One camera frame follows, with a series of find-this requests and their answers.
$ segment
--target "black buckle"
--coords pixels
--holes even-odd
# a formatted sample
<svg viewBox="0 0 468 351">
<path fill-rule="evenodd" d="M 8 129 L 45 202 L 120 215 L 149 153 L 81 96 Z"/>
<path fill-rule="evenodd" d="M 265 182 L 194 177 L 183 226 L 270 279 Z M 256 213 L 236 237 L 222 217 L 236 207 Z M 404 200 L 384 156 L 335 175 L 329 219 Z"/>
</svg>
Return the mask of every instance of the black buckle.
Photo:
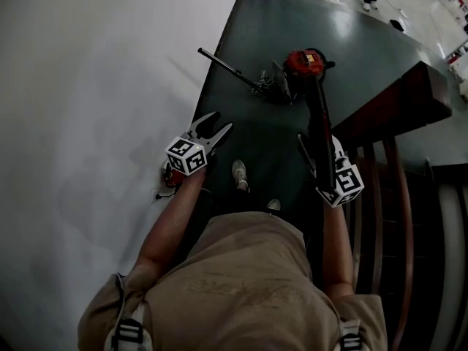
<svg viewBox="0 0 468 351">
<path fill-rule="evenodd" d="M 121 320 L 117 326 L 115 336 L 112 337 L 112 346 L 114 350 L 118 349 L 119 340 L 142 344 L 143 326 L 133 319 Z"/>
<path fill-rule="evenodd" d="M 346 351 L 362 350 L 361 337 L 356 334 L 347 334 L 346 336 L 342 336 L 339 343 L 341 345 L 342 350 L 346 350 Z"/>
</svg>

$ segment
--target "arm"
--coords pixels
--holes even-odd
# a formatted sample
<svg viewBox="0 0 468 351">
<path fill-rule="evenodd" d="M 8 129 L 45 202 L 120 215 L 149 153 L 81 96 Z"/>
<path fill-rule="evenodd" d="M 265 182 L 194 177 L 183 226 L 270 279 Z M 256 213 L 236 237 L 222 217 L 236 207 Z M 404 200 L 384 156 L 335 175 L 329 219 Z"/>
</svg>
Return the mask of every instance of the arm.
<svg viewBox="0 0 468 351">
<path fill-rule="evenodd" d="M 331 208 L 324 202 L 323 219 L 323 287 L 334 302 L 354 294 L 352 252 L 343 207 Z"/>
<path fill-rule="evenodd" d="M 160 278 L 167 270 L 184 235 L 205 180 L 202 168 L 185 178 L 181 188 L 154 223 L 146 236 L 135 266 L 150 265 Z"/>
</svg>

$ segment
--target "beige t-shirt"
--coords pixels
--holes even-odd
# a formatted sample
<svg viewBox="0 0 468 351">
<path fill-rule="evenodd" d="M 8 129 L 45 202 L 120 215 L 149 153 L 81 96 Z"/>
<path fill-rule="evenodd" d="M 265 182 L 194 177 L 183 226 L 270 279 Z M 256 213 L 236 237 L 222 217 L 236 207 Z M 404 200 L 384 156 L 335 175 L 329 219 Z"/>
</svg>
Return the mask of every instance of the beige t-shirt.
<svg viewBox="0 0 468 351">
<path fill-rule="evenodd" d="M 115 324 L 115 280 L 80 321 L 81 350 L 102 350 Z M 350 295 L 334 306 L 312 284 L 302 233 L 270 214 L 214 217 L 186 261 L 157 283 L 140 265 L 124 291 L 125 315 L 144 300 L 155 350 L 332 350 L 340 317 L 361 321 L 370 350 L 387 349 L 380 297 Z"/>
</svg>

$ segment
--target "white wall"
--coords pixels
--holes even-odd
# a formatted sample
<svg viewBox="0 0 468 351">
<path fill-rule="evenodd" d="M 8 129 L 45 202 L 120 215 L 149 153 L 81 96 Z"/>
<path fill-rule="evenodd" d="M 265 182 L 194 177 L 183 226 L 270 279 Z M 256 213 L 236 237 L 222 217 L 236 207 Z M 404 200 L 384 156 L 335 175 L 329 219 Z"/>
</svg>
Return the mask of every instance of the white wall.
<svg viewBox="0 0 468 351">
<path fill-rule="evenodd" d="M 0 334 L 73 350 L 86 305 L 126 273 L 164 200 L 235 0 L 0 0 Z"/>
</svg>

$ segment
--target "white sneaker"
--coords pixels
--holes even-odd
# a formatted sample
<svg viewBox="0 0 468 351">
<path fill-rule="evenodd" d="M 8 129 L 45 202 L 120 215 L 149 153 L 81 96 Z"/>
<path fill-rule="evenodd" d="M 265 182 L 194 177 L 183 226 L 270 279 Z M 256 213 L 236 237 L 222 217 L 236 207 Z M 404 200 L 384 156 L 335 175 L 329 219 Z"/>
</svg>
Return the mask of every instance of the white sneaker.
<svg viewBox="0 0 468 351">
<path fill-rule="evenodd" d="M 247 182 L 246 166 L 241 160 L 235 160 L 233 162 L 232 172 L 233 172 L 233 178 L 234 178 L 236 186 L 244 183 L 244 184 L 247 184 L 247 188 L 249 188 L 249 182 Z"/>
<path fill-rule="evenodd" d="M 272 199 L 267 204 L 266 208 L 271 209 L 272 211 L 280 211 L 281 210 L 281 203 L 278 199 Z"/>
</svg>

